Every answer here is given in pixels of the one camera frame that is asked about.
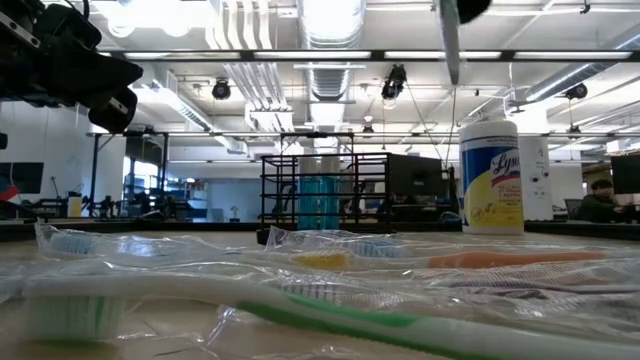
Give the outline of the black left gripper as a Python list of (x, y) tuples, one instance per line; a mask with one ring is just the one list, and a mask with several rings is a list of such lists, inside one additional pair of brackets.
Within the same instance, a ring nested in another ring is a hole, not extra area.
[(104, 56), (90, 22), (90, 0), (0, 0), (0, 102), (88, 109), (92, 124), (121, 133), (132, 122), (137, 95), (130, 85), (143, 69)]

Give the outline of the blue white toothbrush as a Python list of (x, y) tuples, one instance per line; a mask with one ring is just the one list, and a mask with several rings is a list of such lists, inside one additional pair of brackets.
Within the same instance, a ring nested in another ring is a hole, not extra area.
[(55, 259), (82, 258), (151, 258), (193, 259), (197, 255), (222, 254), (251, 249), (242, 243), (225, 243), (221, 239), (203, 239), (192, 235), (144, 237), (135, 234), (105, 234), (52, 225), (35, 226), (39, 253)]
[(423, 257), (420, 243), (393, 234), (358, 234), (344, 230), (289, 231), (271, 227), (266, 249), (282, 252), (347, 250), (357, 256), (380, 258)]

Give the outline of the orange white toothbrush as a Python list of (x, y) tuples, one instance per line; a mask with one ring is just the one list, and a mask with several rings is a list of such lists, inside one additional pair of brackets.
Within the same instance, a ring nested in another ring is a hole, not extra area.
[(523, 266), (536, 263), (573, 262), (606, 259), (605, 252), (499, 253), (462, 252), (431, 257), (365, 257), (346, 249), (322, 249), (288, 256), (294, 264), (330, 271), (368, 271), (391, 269), (484, 269)]

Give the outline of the white purple toothbrush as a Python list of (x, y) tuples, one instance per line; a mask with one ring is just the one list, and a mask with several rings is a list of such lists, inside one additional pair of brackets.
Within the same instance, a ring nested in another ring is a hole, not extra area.
[(400, 300), (415, 300), (427, 295), (446, 295), (452, 292), (470, 294), (494, 294), (507, 296), (510, 293), (523, 292), (525, 295), (540, 295), (545, 291), (578, 294), (626, 294), (640, 292), (640, 286), (636, 285), (578, 285), (555, 286), (541, 283), (528, 282), (498, 282), (498, 283), (470, 283), (452, 282), (426, 287), (405, 287), (403, 289), (391, 288), (365, 288), (356, 285), (341, 285), (329, 283), (314, 284), (288, 284), (281, 288), (292, 294), (323, 300), (335, 304), (347, 303), (391, 303)]

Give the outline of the black overhead crossbar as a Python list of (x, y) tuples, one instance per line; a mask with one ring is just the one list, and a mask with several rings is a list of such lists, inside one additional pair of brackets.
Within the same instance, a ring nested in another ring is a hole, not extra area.
[[(135, 62), (443, 62), (435, 50), (166, 50), (105, 53)], [(459, 58), (468, 63), (640, 63), (640, 50), (469, 50)]]

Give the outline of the black monitor back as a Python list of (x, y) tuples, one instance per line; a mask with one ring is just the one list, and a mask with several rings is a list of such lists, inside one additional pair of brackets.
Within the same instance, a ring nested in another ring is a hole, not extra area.
[(390, 154), (387, 158), (392, 222), (436, 222), (436, 202), (445, 195), (439, 159)]

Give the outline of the Lysol wipes canister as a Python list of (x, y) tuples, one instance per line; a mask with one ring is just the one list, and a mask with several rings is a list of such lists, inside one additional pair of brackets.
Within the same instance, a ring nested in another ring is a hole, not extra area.
[(524, 232), (517, 125), (486, 121), (460, 130), (462, 227), (474, 234)]

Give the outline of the dark computer monitor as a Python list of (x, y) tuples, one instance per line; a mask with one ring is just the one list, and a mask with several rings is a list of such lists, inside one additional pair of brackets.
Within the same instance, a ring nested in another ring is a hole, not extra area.
[(616, 194), (640, 194), (640, 154), (613, 156), (611, 170)]

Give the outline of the person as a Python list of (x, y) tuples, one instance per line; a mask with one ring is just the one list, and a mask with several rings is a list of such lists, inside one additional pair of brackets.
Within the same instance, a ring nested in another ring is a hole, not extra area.
[(624, 207), (614, 196), (613, 184), (607, 179), (599, 179), (591, 184), (578, 208), (577, 219), (593, 223), (618, 223), (623, 220)]

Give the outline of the green white wrapped toothbrush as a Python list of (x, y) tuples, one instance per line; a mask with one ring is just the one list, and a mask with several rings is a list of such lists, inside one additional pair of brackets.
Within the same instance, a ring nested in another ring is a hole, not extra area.
[(218, 276), (140, 273), (35, 277), (31, 297), (144, 295), (193, 298), (244, 310), (274, 323), (371, 340), (454, 360), (640, 360), (640, 345), (433, 316), (370, 312)]

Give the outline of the dark wall screen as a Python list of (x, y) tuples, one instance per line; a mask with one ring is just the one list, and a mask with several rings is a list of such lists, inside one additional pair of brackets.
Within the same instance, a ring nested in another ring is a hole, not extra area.
[(0, 162), (0, 192), (16, 186), (21, 194), (39, 194), (43, 173), (43, 163)]

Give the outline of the black aluminium table frame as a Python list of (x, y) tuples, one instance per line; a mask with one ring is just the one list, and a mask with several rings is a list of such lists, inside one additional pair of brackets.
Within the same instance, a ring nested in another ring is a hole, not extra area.
[[(72, 229), (96, 233), (122, 233), (140, 231), (160, 232), (250, 232), (257, 236), (260, 244), (266, 241), (270, 224), (262, 223), (190, 223), (158, 221), (84, 221), (58, 222), (60, 229)], [(347, 223), (342, 228), (354, 233), (400, 233), (400, 232), (460, 232), (458, 223)], [(579, 222), (527, 222), (525, 230), (530, 233), (580, 236), (640, 242), (640, 225), (637, 224), (593, 224)], [(0, 242), (28, 241), (35, 238), (33, 222), (0, 222)]]

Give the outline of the silver ventilation duct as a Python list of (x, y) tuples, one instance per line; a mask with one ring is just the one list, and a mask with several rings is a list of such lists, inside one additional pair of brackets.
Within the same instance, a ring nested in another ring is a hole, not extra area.
[[(296, 0), (304, 49), (353, 50), (360, 44), (366, 0)], [(316, 126), (336, 126), (351, 80), (348, 63), (310, 63), (306, 70), (309, 115)]]

